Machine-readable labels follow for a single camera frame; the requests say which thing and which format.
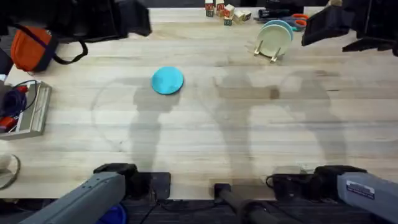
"toy block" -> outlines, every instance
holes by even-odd
[[[205,0],[206,11],[212,11],[214,9],[213,0]]]
[[[217,16],[224,16],[224,0],[216,0],[216,14]]]
[[[234,21],[241,22],[243,21],[244,13],[242,11],[234,11]]]
[[[213,10],[206,10],[206,16],[207,17],[213,17],[214,16],[214,11]]]
[[[243,21],[248,21],[251,18],[251,11],[242,11],[244,14]]]
[[[232,18],[224,16],[224,26],[231,26],[232,25]]]
[[[234,10],[235,10],[235,7],[231,4],[228,4],[224,8],[224,16],[226,16],[228,18],[232,18],[234,16]]]

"white plate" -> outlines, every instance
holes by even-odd
[[[279,55],[285,54],[292,43],[289,31],[280,25],[269,25],[263,28],[257,36],[255,47],[261,41],[260,52],[268,57],[273,57],[279,48]]]

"black strap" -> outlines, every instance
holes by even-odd
[[[57,54],[54,54],[54,56],[52,58],[56,62],[60,63],[61,65],[69,65],[71,63],[75,63],[75,62],[79,61],[82,57],[84,57],[88,54],[88,48],[87,48],[86,43],[84,43],[84,41],[82,41],[82,40],[78,40],[78,41],[79,41],[81,47],[83,48],[83,52],[81,54],[77,55],[71,61],[64,60],[64,59],[60,58]]]
[[[28,28],[21,26],[19,24],[11,24],[10,26],[20,29],[26,35],[28,35],[30,38],[34,39],[42,47],[47,48],[47,44],[45,44],[43,42],[43,40],[40,40],[39,37],[37,37],[34,33],[32,33],[32,31],[30,31]],[[77,41],[80,43],[81,47],[83,48],[83,52],[81,54],[77,55],[71,61],[64,60],[64,59],[60,58],[57,54],[54,54],[53,59],[56,62],[60,63],[61,65],[69,65],[71,63],[75,63],[75,62],[79,61],[82,57],[86,56],[88,54],[88,48],[87,48],[86,43],[84,43],[84,41],[82,41],[82,40],[77,40]]]

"scissors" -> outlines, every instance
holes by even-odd
[[[287,22],[292,27],[293,31],[302,31],[307,26],[307,19],[309,19],[309,17],[306,14],[298,13],[279,19]]]

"blue object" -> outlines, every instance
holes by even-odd
[[[152,76],[152,88],[160,94],[168,95],[181,89],[184,77],[175,67],[160,68]]]
[[[263,28],[265,28],[265,27],[267,27],[269,25],[280,25],[282,27],[285,27],[288,30],[289,34],[290,34],[290,38],[293,40],[293,29],[287,22],[279,20],[279,19],[274,19],[274,20],[271,20],[271,21],[268,21],[267,23],[265,23],[261,27],[261,29],[263,29]]]
[[[126,211],[121,205],[113,206],[95,224],[126,224]]]

